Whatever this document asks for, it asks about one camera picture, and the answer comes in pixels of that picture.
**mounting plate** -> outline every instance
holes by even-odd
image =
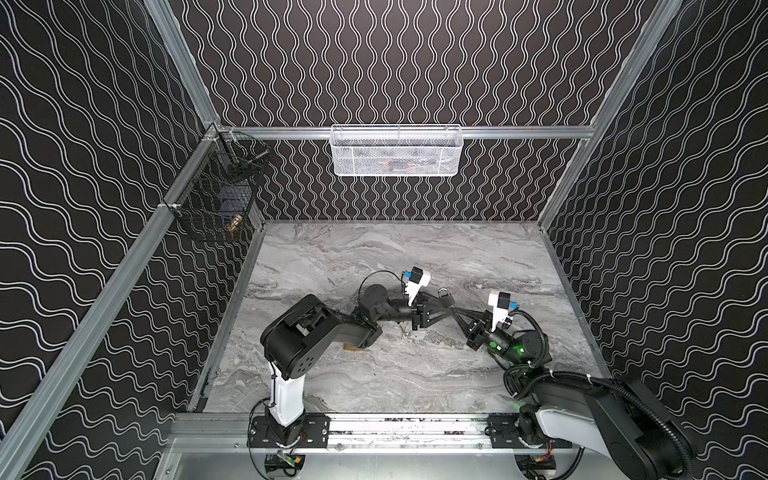
[[[324,449],[328,446],[328,426],[331,419],[322,413],[307,413],[303,431],[306,439],[296,445],[298,449]],[[278,449],[275,438],[270,435],[269,419],[265,415],[253,417],[253,424],[248,428],[248,448]]]
[[[515,422],[518,420],[518,414],[511,415],[488,415],[488,428],[485,434],[491,437],[491,447],[494,449],[528,449],[518,436],[518,429]],[[571,449],[573,444],[565,440],[553,439],[553,449]]]

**brass object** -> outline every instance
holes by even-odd
[[[245,218],[242,215],[237,214],[232,217],[232,220],[227,222],[227,225],[225,225],[224,228],[227,230],[227,232],[233,233],[235,230],[237,230],[243,220],[245,220]]]

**black wall panel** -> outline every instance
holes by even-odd
[[[654,0],[171,0],[223,123],[582,125]]]
[[[550,230],[608,366],[768,478],[768,5],[683,8]]]
[[[140,0],[0,0],[0,439],[203,128]]]
[[[152,478],[186,411],[248,243],[196,243],[174,224],[25,478]]]
[[[536,221],[577,143],[466,141],[453,177],[338,177],[328,142],[280,141],[257,203],[283,220]]]

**gray marble surface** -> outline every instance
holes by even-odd
[[[206,412],[246,412],[269,395],[259,343],[270,322],[308,293],[351,311],[374,270],[420,266],[427,291],[446,287],[458,306],[483,310],[489,290],[513,292],[549,335],[551,366],[599,375],[538,228],[519,223],[270,223],[227,344]],[[369,282],[397,289],[386,273]],[[410,331],[382,323],[366,350],[333,343],[306,375],[307,409],[325,412],[507,412],[502,370],[465,345],[448,318]],[[527,329],[523,319],[511,329]]]

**wire mesh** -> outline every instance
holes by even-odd
[[[261,140],[238,131],[223,132],[223,148],[209,153],[234,183],[261,173],[269,161],[270,148]]]
[[[342,177],[451,177],[464,141],[458,125],[333,125],[333,171]]]
[[[214,147],[173,209],[182,230],[193,240],[250,242],[253,237],[255,227],[248,214],[256,185],[253,175],[241,178],[242,172],[233,170],[229,153]]]

